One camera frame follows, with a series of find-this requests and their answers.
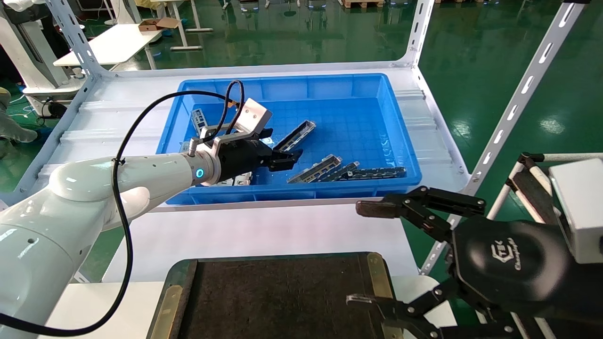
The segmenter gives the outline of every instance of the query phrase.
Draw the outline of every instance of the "white metal shelf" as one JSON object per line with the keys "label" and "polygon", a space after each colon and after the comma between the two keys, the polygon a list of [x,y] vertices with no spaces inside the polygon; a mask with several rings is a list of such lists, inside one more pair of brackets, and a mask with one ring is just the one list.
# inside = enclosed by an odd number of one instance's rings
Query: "white metal shelf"
{"label": "white metal shelf", "polygon": [[[43,187],[51,170],[61,163],[113,155],[119,145],[118,140],[125,135],[130,123],[142,108],[161,95],[176,91],[183,80],[366,72],[383,73],[390,79],[419,158],[423,173],[421,184],[474,194],[567,32],[584,8],[584,4],[562,3],[486,145],[478,166],[470,175],[428,84],[418,68],[434,0],[417,1],[407,51],[397,61],[132,72],[110,72],[103,69],[96,62],[94,53],[83,38],[79,25],[75,24],[77,20],[74,19],[71,8],[62,0],[47,0],[47,3],[75,53],[84,56],[82,67],[88,74],[88,79],[26,171],[17,190],[11,194],[0,194],[0,199],[8,204],[23,200]],[[125,155],[155,152],[160,137],[159,130],[165,124],[170,103],[171,101],[165,102],[144,120],[128,145]],[[103,127],[104,131],[98,131],[100,127]],[[451,216],[449,222],[455,226],[458,218]],[[442,244],[434,244],[428,260],[423,265],[422,274],[429,273],[442,249],[444,249]]]}

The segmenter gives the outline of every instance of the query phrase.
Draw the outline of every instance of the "metal part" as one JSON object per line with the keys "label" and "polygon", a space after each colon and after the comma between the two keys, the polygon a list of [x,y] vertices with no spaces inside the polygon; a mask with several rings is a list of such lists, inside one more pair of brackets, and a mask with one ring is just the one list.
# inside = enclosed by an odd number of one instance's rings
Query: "metal part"
{"label": "metal part", "polygon": [[[383,257],[378,253],[369,253],[367,255],[367,265],[371,282],[373,283],[373,293],[377,297],[393,298],[394,294],[391,291],[390,275],[385,266]],[[403,339],[403,330],[395,326],[387,326],[381,324],[384,338],[386,339]]]}
{"label": "metal part", "polygon": [[203,111],[201,111],[200,109],[196,109],[193,110],[191,112],[191,121],[192,121],[192,125],[195,127],[195,130],[197,131],[197,136],[201,136],[201,130],[203,129],[203,127],[207,126],[207,120],[205,119],[205,115],[203,114]]}
{"label": "metal part", "polygon": [[155,320],[155,325],[153,326],[151,339],[169,337],[169,332],[176,317],[176,311],[178,310],[182,290],[182,286],[180,285],[173,285],[166,289],[165,296],[157,313],[157,320]]}
{"label": "metal part", "polygon": [[188,156],[189,157],[194,157],[195,156],[195,152],[197,151],[197,147],[201,144],[201,139],[199,138],[191,138],[191,141],[189,141],[189,146],[188,146]]}
{"label": "metal part", "polygon": [[[436,290],[442,291],[442,295],[434,297]],[[520,338],[518,335],[509,334],[513,332],[513,327],[508,326],[508,322],[436,328],[427,321],[425,314],[447,300],[458,296],[459,285],[454,278],[449,278],[437,286],[436,290],[423,293],[411,303],[387,297],[352,294],[346,297],[346,304],[351,307],[377,311],[383,318],[382,324],[384,326],[404,329],[416,338]]]}
{"label": "metal part", "polygon": [[212,186],[234,186],[234,179],[226,179],[224,181],[213,184]]}
{"label": "metal part", "polygon": [[310,183],[325,175],[341,164],[341,158],[332,154],[326,156],[321,162],[315,163],[312,167],[304,169],[303,172],[292,176],[287,183]]}
{"label": "metal part", "polygon": [[371,180],[371,179],[392,179],[406,176],[406,168],[404,167],[383,167],[383,168],[367,168],[354,169],[344,173],[337,181],[343,180]]}
{"label": "metal part", "polygon": [[313,121],[306,120],[302,122],[296,129],[279,141],[273,149],[283,152],[292,150],[295,146],[300,144],[314,128],[316,128],[316,123]]}
{"label": "metal part", "polygon": [[358,161],[349,163],[340,169],[337,169],[335,171],[321,176],[320,178],[318,178],[317,182],[335,182],[344,174],[351,172],[353,169],[355,170],[359,165],[360,163]]}
{"label": "metal part", "polygon": [[190,143],[191,143],[190,140],[183,141],[182,144],[180,144],[180,152],[188,154]]}
{"label": "metal part", "polygon": [[[540,42],[540,46],[538,46],[532,61],[519,82],[517,89],[513,93],[507,108],[503,112],[503,115],[500,118],[494,133],[490,137],[490,140],[484,149],[484,152],[479,158],[478,164],[473,170],[469,183],[467,186],[465,186],[461,193],[473,195],[481,186],[486,173],[488,173],[490,167],[494,163],[494,160],[500,153],[500,150],[505,144],[507,137],[511,134],[513,127],[519,120],[519,116],[522,114],[524,108],[528,104],[529,99],[532,97],[532,94],[536,90],[540,80],[542,80],[542,77],[551,64],[551,61],[557,54],[557,51],[559,51],[561,48],[561,44],[563,44],[563,41],[576,22],[584,6],[584,4],[566,2],[561,4],[561,7],[553,18],[549,29],[542,38],[542,42]],[[456,225],[458,225],[460,218],[456,215],[451,215],[448,217],[447,221],[450,223],[452,228],[454,228]],[[437,261],[444,249],[447,249],[446,244],[436,242],[427,255],[419,274],[429,274],[435,264],[435,261]]]}
{"label": "metal part", "polygon": [[248,186],[251,184],[251,172],[243,173],[234,178],[233,186]]}

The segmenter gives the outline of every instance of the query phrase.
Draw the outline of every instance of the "green epoxy floor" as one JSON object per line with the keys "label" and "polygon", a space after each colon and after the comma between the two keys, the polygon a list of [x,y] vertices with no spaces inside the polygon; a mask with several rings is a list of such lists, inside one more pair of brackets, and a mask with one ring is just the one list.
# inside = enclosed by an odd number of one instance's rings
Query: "green epoxy floor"
{"label": "green epoxy floor", "polygon": [[[381,10],[369,7],[366,12],[346,10],[334,0],[328,0],[324,10],[273,1],[268,9],[262,2],[257,13],[243,13],[236,1],[234,8],[223,11],[218,1],[197,0],[202,26],[214,32],[187,37],[190,45],[201,44],[204,49],[170,51],[170,46],[181,44],[177,31],[151,48],[160,53],[156,56],[160,69],[393,60],[406,51],[415,3],[409,1],[386,4]],[[435,6],[420,68],[469,168],[480,157],[559,4],[500,0]],[[190,5],[185,2],[180,11],[192,27]],[[603,3],[593,1],[578,19],[496,159],[480,197],[494,200],[522,151],[603,150],[602,12]],[[105,29],[89,25],[87,33]],[[141,52],[118,69],[149,69],[149,64]],[[510,198],[499,219],[516,218],[529,217]],[[412,227],[406,229],[421,265],[432,241]],[[94,246],[82,269],[92,281],[101,279],[121,234],[107,232]],[[442,266],[434,270],[437,279],[444,277]]]}

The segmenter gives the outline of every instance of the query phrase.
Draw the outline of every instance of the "white shelf surface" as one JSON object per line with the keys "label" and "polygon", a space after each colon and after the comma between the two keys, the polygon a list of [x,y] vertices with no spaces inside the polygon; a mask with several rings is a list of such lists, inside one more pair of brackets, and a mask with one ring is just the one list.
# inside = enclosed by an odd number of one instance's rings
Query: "white shelf surface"
{"label": "white shelf surface", "polygon": [[[462,157],[453,143],[446,123],[431,97],[431,93],[428,89],[426,91],[420,89],[420,85],[425,86],[424,81],[415,81],[418,77],[416,71],[401,67],[396,62],[368,62],[117,72],[115,77],[105,76],[100,78],[99,82],[89,90],[88,97],[79,107],[78,115],[61,136],[60,143],[52,153],[49,162],[40,170],[33,189],[36,191],[44,187],[52,170],[63,163],[94,157],[114,156],[122,138],[140,112],[158,97],[177,91],[178,86],[184,80],[383,73],[388,76],[396,94],[418,157],[423,173],[421,184],[450,191],[460,191],[467,183],[469,175]],[[142,121],[128,143],[124,153],[125,156],[154,154],[156,152],[171,103],[172,100],[168,100],[160,104]],[[386,220],[396,226],[393,227],[392,224],[388,224],[387,227],[384,227],[387,231],[379,231],[379,236],[384,238],[384,243],[362,241],[365,235],[363,232],[368,232],[367,229],[363,228],[366,226],[363,225],[373,225],[375,228],[382,225],[380,221],[369,219],[363,219],[364,224],[358,224],[359,228],[355,231],[356,233],[350,235],[351,238],[345,238],[346,222],[357,217],[353,206],[348,206],[348,209],[341,209],[338,212],[339,218],[337,220],[327,217],[331,214],[331,211],[326,209],[317,211],[317,213],[323,214],[327,220],[332,220],[330,225],[334,227],[334,230],[328,231],[325,231],[326,226],[322,229],[313,226],[312,223],[315,220],[312,216],[313,213],[309,213],[310,207],[297,207],[302,212],[297,214],[300,225],[296,227],[301,227],[299,228],[301,230],[302,224],[304,224],[307,225],[309,230],[312,230],[312,232],[305,234],[307,241],[314,239],[315,242],[320,244],[322,236],[328,235],[330,237],[330,243],[323,244],[322,247],[296,247],[295,239],[289,239],[285,244],[293,246],[293,249],[297,250],[290,249],[287,252],[284,249],[274,247],[277,245],[271,243],[270,245],[273,247],[261,251],[247,246],[248,239],[239,235],[235,235],[230,241],[226,238],[226,235],[217,235],[223,229],[229,227],[227,224],[230,224],[229,220],[234,212],[230,209],[245,208],[242,209],[243,212],[239,215],[239,219],[247,219],[247,221],[239,223],[239,227],[262,230],[261,223],[254,223],[254,220],[250,219],[255,218],[253,209],[260,208],[264,212],[270,213],[270,215],[277,216],[282,215],[282,211],[287,209],[287,206],[341,204],[353,203],[353,201],[312,200],[304,202],[280,201],[278,203],[256,201],[240,204],[188,206],[185,208],[160,206],[156,213],[144,215],[132,225],[135,252],[137,253],[133,281],[149,281],[151,278],[153,278],[151,280],[157,280],[157,278],[161,280],[165,277],[167,269],[176,261],[185,259],[185,255],[190,255],[188,258],[215,258],[219,256],[302,254],[303,251],[310,251],[308,253],[341,252],[343,250],[375,250],[382,252],[392,249],[395,246],[394,244],[403,249],[400,249],[399,252],[390,252],[391,256],[387,258],[388,264],[394,267],[398,265],[400,268],[400,274],[398,275],[417,274],[415,262],[409,251],[408,241],[403,234],[399,221]],[[187,225],[185,222],[187,220],[192,220],[190,221],[192,224]],[[281,232],[275,225],[266,229],[275,232],[275,234]],[[171,242],[161,242],[162,238],[169,238]],[[195,252],[189,249],[202,247],[201,244],[211,247],[212,243],[207,243],[206,239],[218,239],[221,246],[230,247],[233,250],[220,251],[216,249],[213,252],[210,250]],[[255,241],[267,244],[267,240],[262,239],[258,238]],[[347,239],[356,245],[339,246],[336,239]],[[154,254],[151,248],[155,245],[164,247]],[[140,252],[140,246],[148,250]],[[121,270],[125,265],[123,249],[122,244],[105,275],[105,281],[120,280]],[[153,267],[153,264],[158,261],[162,263],[161,266]]]}
{"label": "white shelf surface", "polygon": [[[195,258],[378,252],[392,275],[417,275],[399,220],[369,219],[353,204],[157,212],[134,220],[131,281],[163,281],[178,261]],[[124,278],[122,240],[103,282]]]}
{"label": "white shelf surface", "polygon": [[[462,158],[444,119],[439,112],[430,111],[428,106],[433,104],[424,99],[412,70],[384,68],[387,65],[376,62],[119,72],[119,77],[101,79],[80,106],[60,145],[42,168],[36,188],[46,185],[57,165],[114,156],[138,114],[156,98],[177,91],[184,80],[375,72],[390,79],[423,173],[421,185],[459,191],[469,176],[462,160],[456,160]],[[142,121],[128,143],[126,156],[155,153],[171,103],[167,100],[160,104]]]}
{"label": "white shelf surface", "polygon": [[[115,300],[120,283],[69,284],[46,322],[55,328],[82,328],[97,322]],[[99,329],[72,337],[75,339],[144,339],[153,320],[153,314],[163,282],[138,282],[128,286],[124,299],[109,321]],[[41,335],[38,339],[56,339]]]}

